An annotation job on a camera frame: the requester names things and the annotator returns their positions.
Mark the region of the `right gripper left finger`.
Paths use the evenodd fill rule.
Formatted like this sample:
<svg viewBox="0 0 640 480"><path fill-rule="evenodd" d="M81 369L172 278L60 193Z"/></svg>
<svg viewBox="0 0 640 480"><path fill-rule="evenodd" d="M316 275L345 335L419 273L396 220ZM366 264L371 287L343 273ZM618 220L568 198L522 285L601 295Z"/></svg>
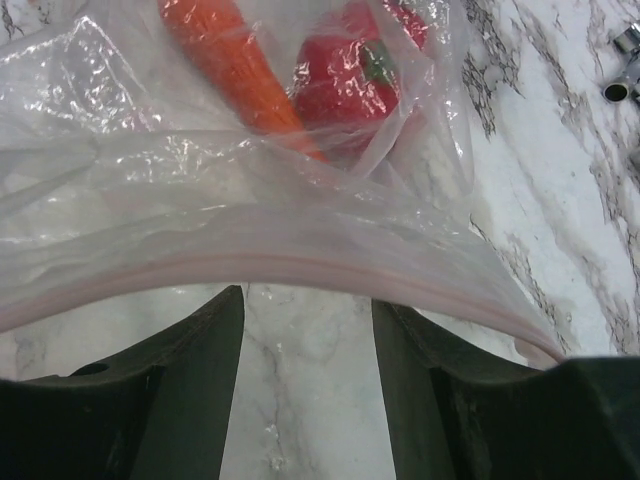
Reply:
<svg viewBox="0 0 640 480"><path fill-rule="evenodd" d="M243 293L230 286L69 376L3 381L2 477L218 478L243 330Z"/></svg>

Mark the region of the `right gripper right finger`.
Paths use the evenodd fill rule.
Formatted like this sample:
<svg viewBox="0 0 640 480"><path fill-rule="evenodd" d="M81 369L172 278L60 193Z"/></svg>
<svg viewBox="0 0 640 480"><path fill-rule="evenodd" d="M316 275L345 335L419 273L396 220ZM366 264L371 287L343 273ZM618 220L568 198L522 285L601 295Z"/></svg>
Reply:
<svg viewBox="0 0 640 480"><path fill-rule="evenodd" d="M535 370L417 311L372 304L400 479L635 479L639 361L577 358Z"/></svg>

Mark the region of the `clear zip top bag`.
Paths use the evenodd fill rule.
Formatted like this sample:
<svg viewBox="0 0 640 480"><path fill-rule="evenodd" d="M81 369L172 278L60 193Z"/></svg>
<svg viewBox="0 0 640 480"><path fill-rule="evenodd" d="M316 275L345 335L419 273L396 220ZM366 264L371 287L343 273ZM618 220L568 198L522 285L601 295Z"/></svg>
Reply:
<svg viewBox="0 0 640 480"><path fill-rule="evenodd" d="M563 360L469 228L460 2L411 1L431 65L361 157L331 161L304 126L326 163L248 128L158 2L86 1L1 49L3 330L142 291L268 283L466 320L536 367ZM296 111L301 45L348 1L233 2Z"/></svg>

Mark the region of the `red fake tomato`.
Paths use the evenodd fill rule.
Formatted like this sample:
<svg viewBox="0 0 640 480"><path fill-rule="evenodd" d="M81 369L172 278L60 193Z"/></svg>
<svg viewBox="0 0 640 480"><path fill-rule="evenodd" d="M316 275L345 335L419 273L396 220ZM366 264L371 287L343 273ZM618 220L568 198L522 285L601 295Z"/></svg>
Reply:
<svg viewBox="0 0 640 480"><path fill-rule="evenodd" d="M303 41L293 103L333 162L363 155L430 67L427 23L411 1L348 1Z"/></svg>

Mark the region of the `orange fake carrot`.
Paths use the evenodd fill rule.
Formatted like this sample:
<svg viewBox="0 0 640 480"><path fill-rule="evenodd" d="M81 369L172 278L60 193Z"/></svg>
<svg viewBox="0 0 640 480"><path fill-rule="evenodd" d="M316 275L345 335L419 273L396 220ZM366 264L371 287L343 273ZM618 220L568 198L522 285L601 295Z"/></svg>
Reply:
<svg viewBox="0 0 640 480"><path fill-rule="evenodd" d="M315 160L328 161L235 2L181 0L157 5L173 40L248 128Z"/></svg>

